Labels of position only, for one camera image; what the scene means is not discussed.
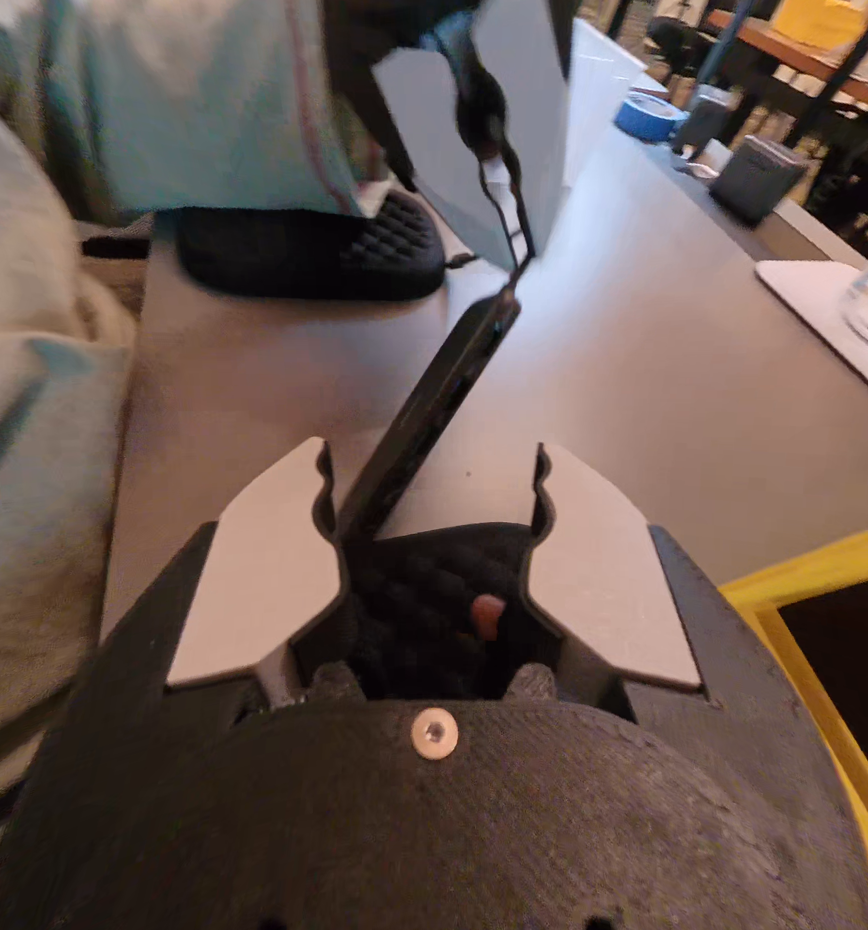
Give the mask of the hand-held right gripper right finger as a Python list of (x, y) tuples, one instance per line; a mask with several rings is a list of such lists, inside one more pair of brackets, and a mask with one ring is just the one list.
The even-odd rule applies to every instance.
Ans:
[(695, 692), (702, 678), (651, 527), (613, 483), (567, 449), (538, 447), (527, 606), (558, 642), (568, 692), (621, 678)]

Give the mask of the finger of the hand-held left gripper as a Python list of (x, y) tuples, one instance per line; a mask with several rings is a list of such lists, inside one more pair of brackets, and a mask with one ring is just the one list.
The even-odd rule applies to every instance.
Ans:
[(521, 217), (521, 158), (509, 105), (475, 46), (399, 49), (372, 74), (412, 164), (412, 180), (456, 238), (521, 270), (508, 216)]
[(529, 255), (551, 238), (563, 188), (574, 2), (484, 2), (474, 48), (505, 101), (501, 161)]

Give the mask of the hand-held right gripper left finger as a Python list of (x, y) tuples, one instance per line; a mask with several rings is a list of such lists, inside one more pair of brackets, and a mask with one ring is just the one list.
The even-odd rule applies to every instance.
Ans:
[(166, 678), (195, 687), (252, 676), (304, 687), (306, 634), (338, 607), (344, 569), (334, 541), (333, 465), (310, 437), (224, 508)]

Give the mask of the yellow plastic storage bin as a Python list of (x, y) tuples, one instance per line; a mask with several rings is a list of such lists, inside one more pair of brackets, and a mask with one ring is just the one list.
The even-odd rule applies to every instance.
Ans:
[(868, 530), (719, 586), (782, 667), (834, 761), (868, 860), (868, 759), (785, 626), (782, 609), (868, 582)]

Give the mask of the black USB hub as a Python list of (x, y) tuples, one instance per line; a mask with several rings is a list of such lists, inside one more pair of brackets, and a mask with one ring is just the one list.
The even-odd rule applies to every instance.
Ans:
[(382, 528), (520, 313), (505, 285), (461, 314), (347, 492), (336, 522), (345, 548)]

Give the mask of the person's left forearm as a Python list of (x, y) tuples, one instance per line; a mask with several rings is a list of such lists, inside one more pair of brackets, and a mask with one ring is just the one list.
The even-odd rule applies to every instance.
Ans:
[(45, 2), (45, 153), (80, 218), (182, 207), (367, 217), (324, 4)]

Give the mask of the blue tape roll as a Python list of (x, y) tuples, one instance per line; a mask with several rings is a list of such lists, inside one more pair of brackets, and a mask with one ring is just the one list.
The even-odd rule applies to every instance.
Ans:
[(667, 100), (631, 90), (614, 117), (614, 125), (636, 140), (662, 144), (670, 141), (687, 119), (686, 111)]

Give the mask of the black box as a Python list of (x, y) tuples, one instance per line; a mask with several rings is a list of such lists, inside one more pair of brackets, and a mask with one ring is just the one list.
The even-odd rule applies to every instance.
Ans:
[(759, 226), (805, 176), (809, 157), (780, 142), (746, 135), (708, 195), (748, 227)]
[(672, 136), (673, 154), (684, 155), (689, 147), (693, 153), (703, 152), (725, 126), (733, 106), (734, 95), (730, 91), (697, 86)]

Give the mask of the person's torso cream sweater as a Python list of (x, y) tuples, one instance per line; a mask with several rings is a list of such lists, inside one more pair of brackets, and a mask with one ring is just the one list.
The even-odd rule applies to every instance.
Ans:
[(135, 337), (0, 119), (0, 794), (97, 638)]

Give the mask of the wooden desk black frame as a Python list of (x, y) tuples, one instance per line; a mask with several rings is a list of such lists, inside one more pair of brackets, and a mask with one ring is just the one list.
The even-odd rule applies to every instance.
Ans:
[[(707, 6), (701, 24), (706, 31), (723, 30), (730, 26), (730, 11), (711, 9)], [(743, 51), (738, 45), (752, 49)], [(769, 22), (749, 18), (738, 30), (724, 64), (720, 66), (720, 76), (733, 87), (742, 91), (737, 107), (719, 138), (726, 144), (741, 130), (751, 117), (753, 110), (761, 105), (774, 105), (785, 114), (800, 117), (803, 110), (812, 102), (796, 87), (784, 83), (775, 77), (778, 67), (785, 66), (798, 76), (811, 76), (821, 81), (823, 86), (835, 76), (836, 65), (829, 64), (822, 58), (823, 52), (812, 46), (796, 43), (777, 31)], [(863, 103), (868, 107), (868, 83), (848, 76), (839, 86), (836, 94)]]

